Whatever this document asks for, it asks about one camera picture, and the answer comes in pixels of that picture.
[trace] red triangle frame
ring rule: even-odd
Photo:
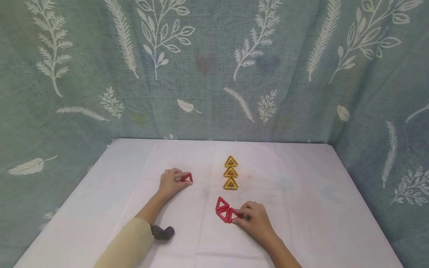
[[[185,177],[183,177],[180,181],[181,182],[185,182],[187,178],[189,178],[189,180],[191,182],[193,182],[193,180],[192,180],[192,174],[191,173],[189,173],[188,175],[186,175]]]
[[[232,222],[233,222],[233,219],[232,219],[232,217],[233,217],[233,213],[237,216],[237,218],[240,218],[240,219],[242,219],[242,218],[243,218],[240,214],[238,214],[238,213],[235,211],[235,209],[230,208],[230,211],[229,211],[229,213],[228,213],[228,223],[232,223]]]
[[[226,217],[224,217],[224,216],[222,216],[222,214],[221,213],[223,213],[223,212],[225,212],[226,211],[226,213],[227,213],[227,215],[226,215]],[[229,208],[223,208],[223,209],[220,209],[220,210],[218,210],[218,211],[216,211],[216,214],[225,222],[225,223],[228,223],[228,217],[229,217],[229,215],[230,215],[230,209]]]
[[[218,203],[216,204],[216,211],[224,208],[229,208],[229,207],[230,205],[222,197],[219,196]]]

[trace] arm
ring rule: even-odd
[[[137,215],[131,219],[108,245],[94,268],[135,268],[149,251],[154,237],[151,225],[165,204],[191,182],[176,179],[188,175],[178,169],[166,170],[161,175],[160,187]]]
[[[276,268],[302,268],[275,233],[263,204],[248,201],[241,209],[236,209],[236,212],[249,216],[250,220],[236,218],[233,219],[233,223],[261,243]]]

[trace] yellow magnetic triangle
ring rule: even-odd
[[[229,156],[228,160],[225,162],[226,168],[230,166],[233,166],[233,167],[238,166],[237,161],[232,156]]]
[[[236,178],[236,177],[238,177],[238,175],[237,175],[237,172],[236,172],[236,170],[233,168],[233,167],[229,167],[228,169],[227,169],[227,171],[225,171],[225,173],[224,173],[224,177],[227,177],[227,178],[229,178],[229,177],[234,177],[234,178]]]
[[[237,190],[239,186],[233,177],[230,177],[227,182],[224,184],[224,189],[226,190]]]

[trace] left hand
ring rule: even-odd
[[[177,181],[177,179],[183,178],[188,174],[189,172],[182,172],[182,170],[176,168],[167,169],[164,174],[161,175],[160,188],[157,194],[167,201],[170,200],[178,192],[192,185],[190,181]]]

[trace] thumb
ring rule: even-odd
[[[180,190],[185,189],[188,186],[191,186],[193,184],[192,181],[184,181],[184,182],[178,182],[178,188]]]
[[[250,229],[250,223],[246,220],[243,220],[240,218],[235,218],[235,219],[233,219],[233,223],[240,226],[245,231]]]

